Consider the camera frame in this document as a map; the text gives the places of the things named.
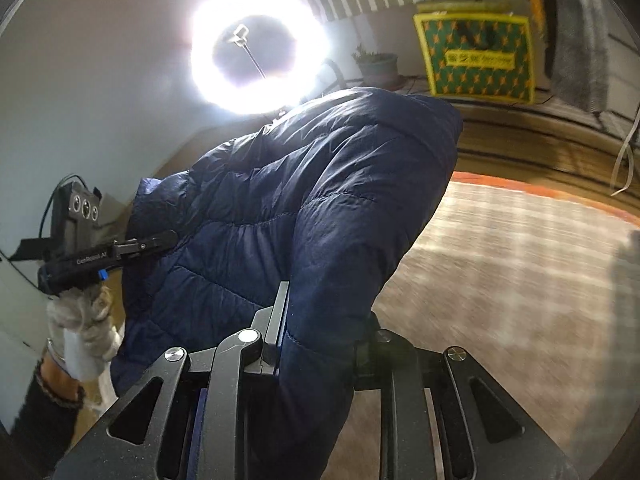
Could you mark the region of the left gloved hand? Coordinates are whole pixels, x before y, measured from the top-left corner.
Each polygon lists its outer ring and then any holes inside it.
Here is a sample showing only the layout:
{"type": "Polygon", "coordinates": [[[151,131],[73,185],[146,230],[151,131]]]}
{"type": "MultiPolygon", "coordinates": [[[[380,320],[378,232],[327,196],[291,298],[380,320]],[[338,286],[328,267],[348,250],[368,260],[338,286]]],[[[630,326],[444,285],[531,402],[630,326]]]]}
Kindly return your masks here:
{"type": "Polygon", "coordinates": [[[47,304],[47,352],[78,382],[98,379],[116,356],[122,337],[112,317],[113,295],[106,285],[72,288],[47,304]]]}

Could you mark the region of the left forearm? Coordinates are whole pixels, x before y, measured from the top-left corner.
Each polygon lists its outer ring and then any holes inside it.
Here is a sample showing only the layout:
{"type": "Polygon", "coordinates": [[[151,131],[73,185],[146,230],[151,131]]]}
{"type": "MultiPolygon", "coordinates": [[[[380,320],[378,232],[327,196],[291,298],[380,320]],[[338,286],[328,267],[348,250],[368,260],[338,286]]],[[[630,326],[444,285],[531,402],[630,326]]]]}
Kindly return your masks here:
{"type": "Polygon", "coordinates": [[[38,479],[49,478],[72,446],[84,401],[81,383],[48,350],[43,352],[9,432],[21,459],[38,479]]]}

